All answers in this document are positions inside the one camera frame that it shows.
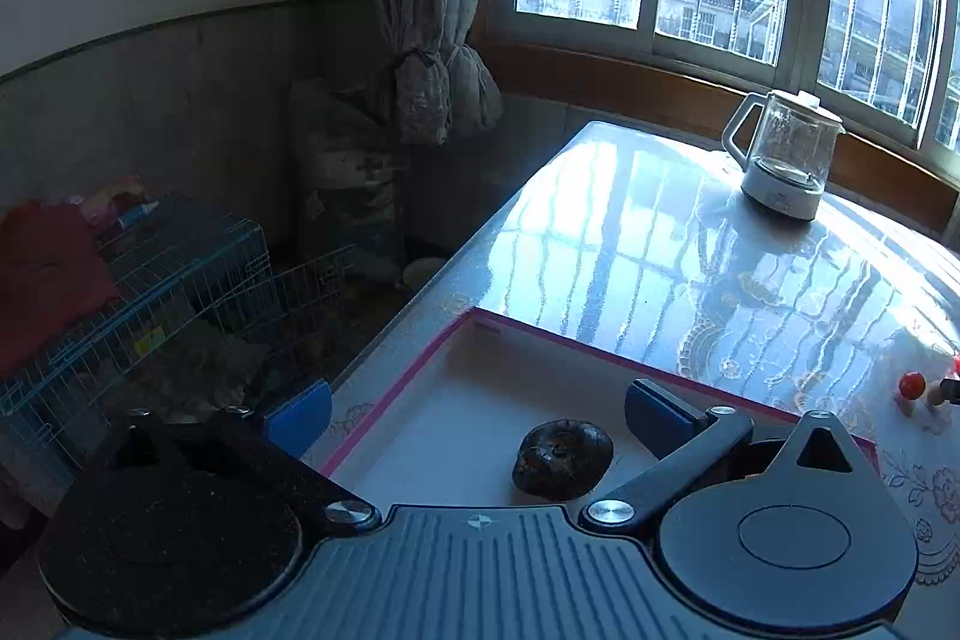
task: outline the window sill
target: window sill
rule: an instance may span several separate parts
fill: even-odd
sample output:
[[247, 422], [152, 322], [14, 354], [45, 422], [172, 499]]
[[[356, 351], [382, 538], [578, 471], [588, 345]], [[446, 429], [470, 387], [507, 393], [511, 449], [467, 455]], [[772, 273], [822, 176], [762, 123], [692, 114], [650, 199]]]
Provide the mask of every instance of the window sill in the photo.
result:
[[[584, 52], [476, 38], [501, 90], [643, 119], [719, 140], [743, 92], [632, 61]], [[916, 163], [861, 136], [837, 140], [830, 181], [941, 234], [957, 189]], [[752, 126], [738, 140], [747, 145]]]

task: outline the tray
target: tray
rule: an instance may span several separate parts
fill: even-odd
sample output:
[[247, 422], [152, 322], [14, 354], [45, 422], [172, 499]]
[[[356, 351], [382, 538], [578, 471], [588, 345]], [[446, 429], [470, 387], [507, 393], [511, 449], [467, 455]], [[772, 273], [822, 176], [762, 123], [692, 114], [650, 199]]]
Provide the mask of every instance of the tray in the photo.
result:
[[[320, 472], [375, 504], [524, 506], [543, 499], [511, 481], [530, 429], [580, 418], [613, 439], [613, 464], [571, 517], [656, 461], [628, 430], [623, 403], [647, 377], [697, 408], [732, 405], [757, 425], [799, 418], [688, 379], [613, 356], [479, 308], [443, 330], [323, 463]], [[856, 437], [877, 466], [875, 446]]]

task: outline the table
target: table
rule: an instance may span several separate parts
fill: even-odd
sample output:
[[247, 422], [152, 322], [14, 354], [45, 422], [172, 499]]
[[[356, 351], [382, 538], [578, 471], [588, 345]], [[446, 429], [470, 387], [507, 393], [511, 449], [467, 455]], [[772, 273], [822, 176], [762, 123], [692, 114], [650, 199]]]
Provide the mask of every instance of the table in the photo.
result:
[[338, 380], [317, 466], [461, 311], [480, 306], [877, 442], [915, 530], [898, 626], [960, 627], [960, 426], [950, 405], [893, 394], [960, 351], [960, 263], [828, 194], [813, 223], [747, 199], [723, 152], [592, 122], [454, 256]]

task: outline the yellow label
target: yellow label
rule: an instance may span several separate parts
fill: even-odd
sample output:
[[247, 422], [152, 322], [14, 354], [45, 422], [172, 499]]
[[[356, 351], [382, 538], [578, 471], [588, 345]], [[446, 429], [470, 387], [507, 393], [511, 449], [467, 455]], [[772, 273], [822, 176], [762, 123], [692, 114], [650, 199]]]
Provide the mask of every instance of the yellow label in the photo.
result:
[[166, 338], [167, 335], [163, 333], [163, 327], [157, 326], [136, 340], [136, 342], [133, 343], [133, 350], [136, 350], [136, 355], [142, 359], [142, 357], [146, 356], [152, 350], [159, 348]]

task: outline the pet cage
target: pet cage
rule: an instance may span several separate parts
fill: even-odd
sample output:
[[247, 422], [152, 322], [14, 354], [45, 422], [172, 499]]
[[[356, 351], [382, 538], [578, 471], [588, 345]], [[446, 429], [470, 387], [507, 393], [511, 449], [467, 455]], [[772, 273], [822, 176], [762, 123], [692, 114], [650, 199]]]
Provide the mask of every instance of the pet cage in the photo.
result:
[[117, 414], [200, 420], [322, 372], [336, 351], [350, 248], [274, 275], [257, 223], [169, 196], [99, 252], [119, 297], [0, 386], [0, 462], [48, 512]]

